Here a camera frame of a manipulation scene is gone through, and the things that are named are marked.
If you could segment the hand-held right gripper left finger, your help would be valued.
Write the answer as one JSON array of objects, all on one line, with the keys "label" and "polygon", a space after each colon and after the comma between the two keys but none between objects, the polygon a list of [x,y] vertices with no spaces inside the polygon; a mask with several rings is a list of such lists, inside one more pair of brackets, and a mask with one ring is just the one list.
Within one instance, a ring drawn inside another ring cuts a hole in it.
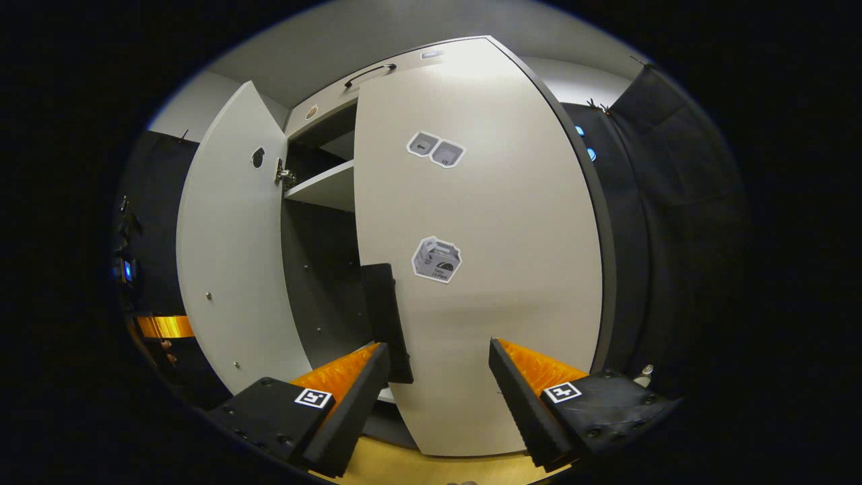
[{"label": "hand-held right gripper left finger", "polygon": [[386,343],[366,345],[289,383],[262,377],[205,415],[278,463],[342,477],[390,366]]}]

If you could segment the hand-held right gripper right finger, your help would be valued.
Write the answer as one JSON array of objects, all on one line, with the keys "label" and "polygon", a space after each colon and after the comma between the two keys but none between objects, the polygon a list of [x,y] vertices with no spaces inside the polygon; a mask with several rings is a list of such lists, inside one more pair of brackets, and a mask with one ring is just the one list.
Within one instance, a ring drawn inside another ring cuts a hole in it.
[{"label": "hand-held right gripper right finger", "polygon": [[676,411],[625,374],[592,374],[523,345],[490,340],[488,365],[533,463],[554,472],[631,448]]}]

